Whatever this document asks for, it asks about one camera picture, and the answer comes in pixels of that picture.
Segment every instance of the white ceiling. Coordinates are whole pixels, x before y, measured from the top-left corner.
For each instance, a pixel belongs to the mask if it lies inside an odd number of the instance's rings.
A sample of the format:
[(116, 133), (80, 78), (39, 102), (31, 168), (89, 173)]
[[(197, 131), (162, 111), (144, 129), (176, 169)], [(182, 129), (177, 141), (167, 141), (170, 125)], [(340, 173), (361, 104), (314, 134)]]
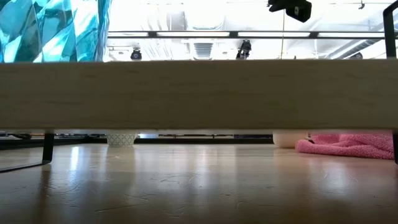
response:
[[(380, 31), (382, 11), (394, 0), (309, 0), (312, 16), (301, 23), (283, 11), (269, 12), (267, 1), (258, 0), (113, 0), (109, 31), (193, 30), (333, 30)], [(143, 60), (191, 60), (193, 43), (211, 42), (212, 59), (235, 59), (239, 39), (108, 39), (110, 60), (128, 61), (133, 47)], [(360, 40), (251, 40), (249, 59), (318, 58), (349, 48)], [(380, 57), (383, 42), (368, 50), (366, 58)]]

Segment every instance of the hardwood floor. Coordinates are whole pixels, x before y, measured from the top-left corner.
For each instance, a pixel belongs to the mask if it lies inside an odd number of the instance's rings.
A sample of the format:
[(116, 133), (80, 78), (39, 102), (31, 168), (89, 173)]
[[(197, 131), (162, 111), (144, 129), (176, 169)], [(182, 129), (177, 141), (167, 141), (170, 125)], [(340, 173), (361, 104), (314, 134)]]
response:
[[(41, 149), (0, 151), (0, 166)], [(0, 174), (1, 223), (397, 223), (392, 161), (272, 145), (59, 146)]]

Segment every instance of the black bracket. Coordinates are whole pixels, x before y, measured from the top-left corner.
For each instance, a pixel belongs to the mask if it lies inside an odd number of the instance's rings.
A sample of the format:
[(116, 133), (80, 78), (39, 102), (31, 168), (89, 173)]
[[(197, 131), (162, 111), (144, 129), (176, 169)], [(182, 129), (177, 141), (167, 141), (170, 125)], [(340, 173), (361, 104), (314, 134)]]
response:
[[(394, 27), (393, 12), (398, 8), (398, 1), (395, 1), (383, 11), (384, 38), (386, 39), (387, 58), (397, 59), (396, 32)], [(398, 164), (398, 133), (392, 133), (392, 143), (394, 145), (394, 158)]]
[(21, 166), (2, 168), (2, 169), (0, 169), (0, 173), (49, 164), (52, 161), (53, 147), (54, 147), (54, 134), (45, 134), (44, 135), (42, 162), (36, 162), (34, 164), (26, 164), (26, 165), (21, 165)]

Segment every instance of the wooden beam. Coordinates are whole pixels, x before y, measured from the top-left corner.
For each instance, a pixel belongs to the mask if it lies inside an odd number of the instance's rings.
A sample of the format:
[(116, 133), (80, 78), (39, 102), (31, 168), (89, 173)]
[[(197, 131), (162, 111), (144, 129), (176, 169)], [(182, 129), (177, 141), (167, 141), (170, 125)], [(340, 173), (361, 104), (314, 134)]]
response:
[(398, 129), (398, 61), (1, 64), (0, 107), (0, 129)]

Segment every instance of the pink fabric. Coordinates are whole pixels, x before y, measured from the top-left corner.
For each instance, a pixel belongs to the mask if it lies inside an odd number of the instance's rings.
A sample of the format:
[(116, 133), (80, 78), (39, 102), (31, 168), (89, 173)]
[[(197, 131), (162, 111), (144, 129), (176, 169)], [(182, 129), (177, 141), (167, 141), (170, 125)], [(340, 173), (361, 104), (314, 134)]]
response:
[(391, 134), (315, 134), (300, 140), (296, 150), (304, 153), (394, 159)]

